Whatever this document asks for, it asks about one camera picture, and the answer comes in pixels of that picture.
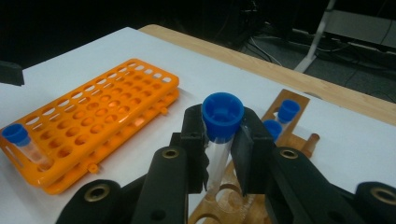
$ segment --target orange plastic rack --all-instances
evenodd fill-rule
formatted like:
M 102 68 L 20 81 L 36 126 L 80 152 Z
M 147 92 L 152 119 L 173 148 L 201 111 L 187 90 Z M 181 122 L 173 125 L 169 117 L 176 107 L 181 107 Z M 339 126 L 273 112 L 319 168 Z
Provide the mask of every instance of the orange plastic rack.
M 101 160 L 166 114 L 177 86 L 176 76 L 131 59 L 15 121 L 54 160 L 47 171 L 2 136 L 0 148 L 29 184 L 61 193 L 87 172 L 96 174 Z

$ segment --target white table surface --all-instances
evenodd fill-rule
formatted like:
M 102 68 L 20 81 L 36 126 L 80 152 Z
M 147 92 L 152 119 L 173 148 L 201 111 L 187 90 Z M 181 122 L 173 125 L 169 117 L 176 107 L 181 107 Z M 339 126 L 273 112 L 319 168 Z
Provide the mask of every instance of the white table surface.
M 244 106 L 261 117 L 282 89 L 293 91 L 237 67 L 124 28 L 25 69 L 26 84 L 22 87 L 0 84 L 0 128 L 131 58 L 179 77 L 180 96 L 169 107 L 169 113 L 153 120 L 100 163 L 98 175 L 85 175 L 60 195 L 50 196 L 28 185 L 0 152 L 0 223 L 54 223 L 84 184 L 100 178 L 125 186 L 137 179 L 148 171 L 153 153 L 169 145 L 173 132 L 180 132 L 184 110 L 200 104 L 213 92 L 236 95 Z M 311 161 L 325 177 L 350 192 L 364 181 L 396 187 L 396 127 L 305 96 L 311 101 L 294 134 L 305 139 L 311 133 L 320 135 Z M 190 212 L 201 197 L 190 196 Z

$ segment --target blue-capped tube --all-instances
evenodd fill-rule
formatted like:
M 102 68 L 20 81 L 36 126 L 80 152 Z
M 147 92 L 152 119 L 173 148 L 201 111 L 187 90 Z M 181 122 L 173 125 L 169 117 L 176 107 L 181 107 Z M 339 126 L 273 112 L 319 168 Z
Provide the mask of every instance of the blue-capped tube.
M 209 139 L 205 153 L 209 158 L 207 195 L 215 197 L 227 165 L 233 136 L 238 131 L 244 106 L 227 92 L 217 92 L 206 97 L 202 104 L 205 133 Z
M 2 131 L 3 137 L 17 147 L 41 171 L 48 170 L 53 160 L 50 159 L 30 138 L 26 129 L 19 123 L 11 124 Z

